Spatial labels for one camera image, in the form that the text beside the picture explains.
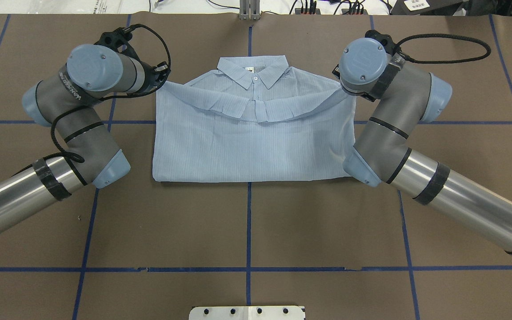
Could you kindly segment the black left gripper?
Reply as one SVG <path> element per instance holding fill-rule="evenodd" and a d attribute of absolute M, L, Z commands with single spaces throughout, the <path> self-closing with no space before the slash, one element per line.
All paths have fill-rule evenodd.
<path fill-rule="evenodd" d="M 148 86 L 161 87 L 170 74 L 169 63 L 159 63 L 157 66 L 148 67 Z"/>

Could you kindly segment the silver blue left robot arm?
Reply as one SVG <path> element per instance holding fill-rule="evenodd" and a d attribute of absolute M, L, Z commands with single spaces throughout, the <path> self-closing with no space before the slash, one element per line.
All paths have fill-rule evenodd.
<path fill-rule="evenodd" d="M 93 184 L 104 188 L 130 164 L 94 107 L 109 99 L 154 93 L 171 72 L 171 58 L 153 67 L 130 45 L 118 51 L 99 44 L 74 48 L 58 73 L 23 95 L 23 109 L 50 128 L 55 154 L 37 159 L 0 183 L 0 233 Z"/>

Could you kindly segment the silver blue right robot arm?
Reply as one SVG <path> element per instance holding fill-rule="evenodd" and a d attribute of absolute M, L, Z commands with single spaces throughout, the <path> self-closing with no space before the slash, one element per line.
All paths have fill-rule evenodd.
<path fill-rule="evenodd" d="M 345 93 L 376 102 L 344 161 L 345 171 L 372 187 L 394 187 L 512 257 L 512 201 L 414 145 L 418 127 L 446 107 L 451 85 L 408 61 L 381 34 L 347 44 L 333 72 Z"/>

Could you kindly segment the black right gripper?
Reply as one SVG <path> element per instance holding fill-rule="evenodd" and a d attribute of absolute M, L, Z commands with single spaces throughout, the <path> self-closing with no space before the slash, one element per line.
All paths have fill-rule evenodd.
<path fill-rule="evenodd" d="M 341 73 L 338 64 L 333 68 L 332 74 L 339 82 L 341 81 Z"/>

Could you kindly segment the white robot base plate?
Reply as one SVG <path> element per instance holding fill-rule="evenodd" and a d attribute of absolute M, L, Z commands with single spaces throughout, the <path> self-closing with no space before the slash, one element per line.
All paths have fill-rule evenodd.
<path fill-rule="evenodd" d="M 304 306 L 201 306 L 189 312 L 189 320 L 306 320 Z"/>

